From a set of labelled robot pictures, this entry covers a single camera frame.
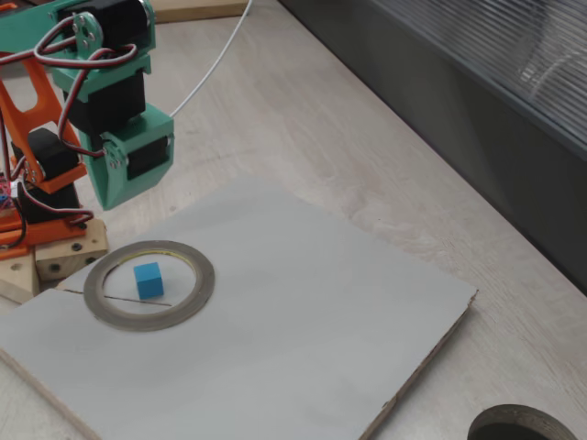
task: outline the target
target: cardboard edge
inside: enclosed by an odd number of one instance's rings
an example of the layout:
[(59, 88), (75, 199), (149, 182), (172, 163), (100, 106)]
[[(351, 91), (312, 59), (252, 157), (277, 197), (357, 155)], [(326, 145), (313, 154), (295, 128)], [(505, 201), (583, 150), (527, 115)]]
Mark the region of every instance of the cardboard edge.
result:
[(82, 418), (72, 411), (68, 406), (58, 399), (51, 391), (26, 368), (22, 367), (16, 359), (8, 355), (0, 348), (0, 359), (2, 359), (18, 376), (20, 376), (28, 385), (33, 387), (43, 398), (49, 402), (68, 422), (70, 422), (82, 435), (88, 440), (102, 440), (101, 437), (88, 426)]
[(402, 388), (400, 388), (400, 390), (397, 391), (395, 393), (395, 395), (388, 402), (386, 402), (383, 405), (381, 412), (377, 415), (377, 417), (375, 417), (375, 420), (373, 420), (371, 422), (371, 424), (367, 427), (367, 429), (362, 434), (362, 436), (359, 438), (359, 440), (368, 440), (373, 435), (375, 435), (377, 433), (377, 430), (382, 426), (383, 422), (387, 419), (387, 417), (395, 409), (397, 402), (399, 402), (399, 400), (402, 399), (402, 397), (404, 397), (404, 395), (409, 390), (409, 388), (414, 384), (415, 380), (420, 376), (420, 373), (424, 370), (424, 368), (430, 363), (430, 361), (434, 358), (434, 356), (436, 354), (438, 354), (440, 349), (444, 345), (446, 345), (447, 341), (450, 339), (450, 337), (455, 332), (457, 327), (463, 321), (467, 312), (471, 309), (471, 305), (473, 304), (473, 302), (477, 298), (477, 293), (479, 293), (479, 291), (476, 291), (473, 294), (473, 296), (471, 296), (465, 311), (462, 313), (461, 316), (459, 316), (459, 319), (457, 319), (457, 321), (452, 325), (452, 327), (447, 331), (447, 333), (444, 334), (444, 336), (442, 336), (442, 338), (440, 339), (440, 341), (438, 341), (438, 343), (435, 345), (435, 347), (432, 349), (432, 351), (430, 353), (428, 353), (428, 355), (420, 363), (418, 368), (415, 369), (415, 371), (412, 373), (412, 375), (409, 377), (409, 379), (404, 383), (404, 385), (402, 385)]

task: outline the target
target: wooden table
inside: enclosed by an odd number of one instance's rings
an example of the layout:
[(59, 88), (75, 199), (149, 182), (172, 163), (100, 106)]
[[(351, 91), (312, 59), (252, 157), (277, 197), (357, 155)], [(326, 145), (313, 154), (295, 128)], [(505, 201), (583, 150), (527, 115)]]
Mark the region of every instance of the wooden table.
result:
[[(150, 102), (171, 111), (235, 23), (158, 26)], [(258, 1), (175, 133), (176, 163), (157, 188), (101, 213), (80, 183), (114, 247), (241, 174), (279, 182), (479, 288), (380, 438), (464, 440), (500, 403), (587, 432), (587, 298), (275, 1)], [(0, 363), (0, 438), (82, 437)]]

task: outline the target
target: white cable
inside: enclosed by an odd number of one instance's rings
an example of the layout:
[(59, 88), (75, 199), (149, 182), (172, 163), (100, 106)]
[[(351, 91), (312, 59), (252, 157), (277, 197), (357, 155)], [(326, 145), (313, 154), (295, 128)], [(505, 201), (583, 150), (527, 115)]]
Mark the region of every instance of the white cable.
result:
[(218, 55), (218, 58), (216, 59), (216, 61), (214, 61), (214, 64), (212, 65), (212, 67), (210, 68), (208, 73), (206, 75), (204, 75), (204, 78), (202, 78), (202, 80), (194, 87), (194, 89), (190, 92), (190, 94), (187, 95), (187, 97), (183, 100), (183, 102), (181, 104), (179, 104), (179, 106), (170, 113), (171, 117), (174, 117), (175, 115), (177, 115), (185, 107), (185, 105), (190, 102), (190, 100), (194, 97), (194, 95), (198, 93), (198, 91), (202, 88), (202, 86), (207, 81), (207, 79), (210, 78), (210, 76), (212, 75), (212, 73), (214, 72), (216, 67), (218, 67), (218, 64), (220, 63), (220, 61), (222, 61), (222, 59), (224, 58), (224, 55), (227, 53), (228, 48), (232, 44), (232, 40), (235, 39), (235, 36), (238, 34), (238, 30), (242, 26), (242, 23), (245, 21), (245, 18), (247, 17), (247, 14), (249, 13), (250, 8), (252, 6), (253, 6), (253, 0), (249, 0), (249, 3), (247, 4), (247, 7), (245, 8), (245, 12), (242, 13), (242, 17), (238, 21), (237, 26), (235, 27), (235, 30), (232, 31), (232, 35), (228, 39), (226, 46), (220, 52), (220, 55)]

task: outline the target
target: black panel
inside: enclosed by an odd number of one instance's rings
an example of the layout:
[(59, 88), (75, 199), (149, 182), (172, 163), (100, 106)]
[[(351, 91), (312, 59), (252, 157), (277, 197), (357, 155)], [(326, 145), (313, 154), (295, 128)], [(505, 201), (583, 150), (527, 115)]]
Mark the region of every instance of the black panel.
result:
[(115, 82), (88, 96), (87, 103), (76, 99), (69, 114), (70, 122), (90, 136), (115, 131), (145, 111), (143, 72)]
[(282, 0), (587, 293), (587, 162), (576, 138), (372, 0)]
[(169, 159), (167, 144), (167, 137), (162, 137), (128, 154), (128, 179), (135, 179), (141, 174), (165, 163)]
[[(28, 144), (37, 162), (45, 171), (47, 181), (75, 168), (79, 163), (77, 153), (64, 147), (57, 135), (47, 128), (31, 131), (28, 134)], [(23, 152), (14, 142), (12, 149), (17, 160), (20, 160)]]
[[(52, 208), (79, 208), (80, 202), (77, 198), (77, 192), (75, 191), (75, 187), (73, 183), (61, 188), (57, 192), (53, 194), (48, 194), (43, 192), (39, 188), (32, 188), (28, 190), (30, 195), (32, 195), (35, 199)], [(24, 194), (22, 188), (18, 188), (18, 201), (20, 202), (20, 206), (22, 208), (23, 215), (27, 219), (27, 223), (33, 225), (35, 223), (42, 223), (47, 222), (49, 220), (56, 220), (58, 218), (63, 218), (71, 214), (53, 214), (49, 211), (40, 208), (33, 204)]]

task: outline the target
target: wooden base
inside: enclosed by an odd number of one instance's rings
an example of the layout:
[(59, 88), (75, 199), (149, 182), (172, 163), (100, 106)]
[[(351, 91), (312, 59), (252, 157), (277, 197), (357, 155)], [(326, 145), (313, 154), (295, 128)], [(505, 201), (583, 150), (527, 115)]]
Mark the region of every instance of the wooden base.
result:
[(35, 247), (37, 271), (42, 281), (67, 278), (108, 252), (104, 222), (93, 219), (87, 225), (85, 236)]
[(0, 295), (22, 304), (38, 293), (39, 277), (32, 252), (24, 257), (0, 261)]
[(241, 16), (246, 0), (151, 0), (157, 23)]

